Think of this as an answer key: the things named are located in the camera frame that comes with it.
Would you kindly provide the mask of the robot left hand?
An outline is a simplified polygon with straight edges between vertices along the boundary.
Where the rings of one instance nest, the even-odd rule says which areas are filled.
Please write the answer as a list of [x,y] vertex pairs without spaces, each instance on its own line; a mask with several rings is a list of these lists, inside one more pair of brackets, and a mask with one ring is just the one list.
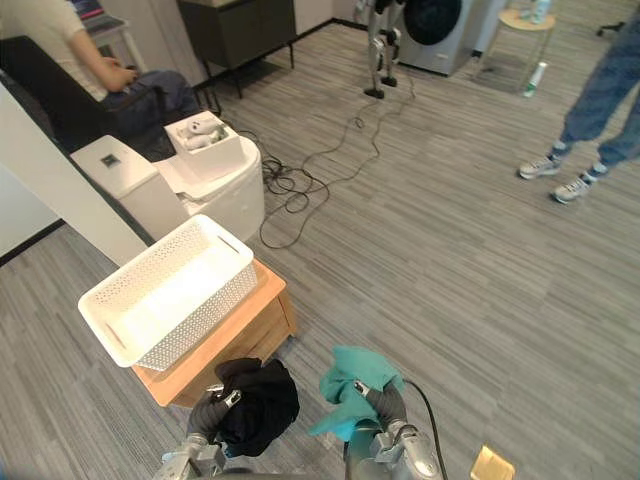
[[240,390],[226,391],[223,384],[207,387],[202,398],[191,410],[186,434],[200,435],[209,444],[213,444],[224,417],[240,401],[241,396]]

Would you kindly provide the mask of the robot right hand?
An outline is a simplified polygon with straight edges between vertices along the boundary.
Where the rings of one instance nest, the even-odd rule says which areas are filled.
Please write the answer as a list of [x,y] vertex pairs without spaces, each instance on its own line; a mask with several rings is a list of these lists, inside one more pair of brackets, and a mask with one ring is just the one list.
[[407,424],[404,400],[393,381],[387,382],[381,390],[360,380],[355,380],[353,386],[368,405],[363,419],[376,421],[383,431],[392,433],[397,433]]

